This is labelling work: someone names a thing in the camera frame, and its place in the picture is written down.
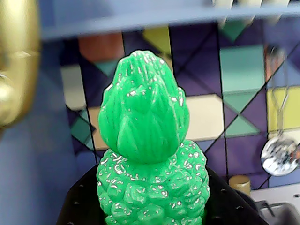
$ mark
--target yellow glass panel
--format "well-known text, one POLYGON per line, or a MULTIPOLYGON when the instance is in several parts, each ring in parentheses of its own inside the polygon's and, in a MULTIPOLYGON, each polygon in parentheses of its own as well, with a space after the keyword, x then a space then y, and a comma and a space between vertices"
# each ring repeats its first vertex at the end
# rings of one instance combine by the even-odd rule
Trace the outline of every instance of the yellow glass panel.
MULTIPOLYGON (((300 87, 291 87, 289 89, 289 97, 284 109, 284 129, 300 128, 300 87)), ((275 95, 279 104, 282 104, 285 90, 283 88, 276 89, 275 95)), ((268 108, 268 130, 278 130, 276 108, 271 97, 271 90, 267 92, 267 108, 268 108)))
POLYGON ((171 54, 169 27, 157 27, 145 29, 143 32, 144 39, 166 54, 171 54))

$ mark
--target hole in black stand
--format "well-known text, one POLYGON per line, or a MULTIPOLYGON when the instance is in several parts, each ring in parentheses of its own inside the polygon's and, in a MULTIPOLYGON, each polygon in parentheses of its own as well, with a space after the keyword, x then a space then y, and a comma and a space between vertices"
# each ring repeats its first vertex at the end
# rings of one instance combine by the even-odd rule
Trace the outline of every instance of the hole in black stand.
POLYGON ((243 211, 243 209, 244 209, 244 207, 242 207, 242 206, 236 207, 236 210, 237 210, 237 211, 243 211))
POLYGON ((215 225, 223 225, 224 224, 223 219, 221 217, 218 217, 218 216, 212 218, 212 222, 215 225))

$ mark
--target green pineapple figure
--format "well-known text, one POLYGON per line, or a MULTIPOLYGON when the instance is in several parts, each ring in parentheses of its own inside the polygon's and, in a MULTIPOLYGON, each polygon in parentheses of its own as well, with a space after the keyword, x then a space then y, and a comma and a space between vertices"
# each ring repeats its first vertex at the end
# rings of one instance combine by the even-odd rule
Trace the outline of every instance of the green pineapple figure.
POLYGON ((99 114, 109 149, 97 170, 108 225, 202 225, 206 158, 185 140, 189 111, 168 65, 150 51, 121 59, 99 114))

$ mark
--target gold cap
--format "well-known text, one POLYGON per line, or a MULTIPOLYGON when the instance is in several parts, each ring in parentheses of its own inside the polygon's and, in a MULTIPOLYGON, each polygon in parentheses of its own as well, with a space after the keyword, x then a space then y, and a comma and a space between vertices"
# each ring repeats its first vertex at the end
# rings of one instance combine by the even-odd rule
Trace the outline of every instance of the gold cap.
POLYGON ((229 186, 235 190, 243 192, 250 196, 251 186, 250 179, 244 175, 233 176, 229 179, 229 186))

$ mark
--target glossy green plastic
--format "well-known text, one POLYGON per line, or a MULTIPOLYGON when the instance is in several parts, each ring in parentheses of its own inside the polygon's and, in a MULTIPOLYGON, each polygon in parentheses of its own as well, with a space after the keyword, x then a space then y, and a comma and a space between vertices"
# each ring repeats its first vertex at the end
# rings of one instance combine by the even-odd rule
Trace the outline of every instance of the glossy green plastic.
POLYGON ((206 158, 185 140, 185 93, 150 51, 118 63, 99 114, 109 146, 97 171, 108 225, 201 225, 210 196, 206 158))

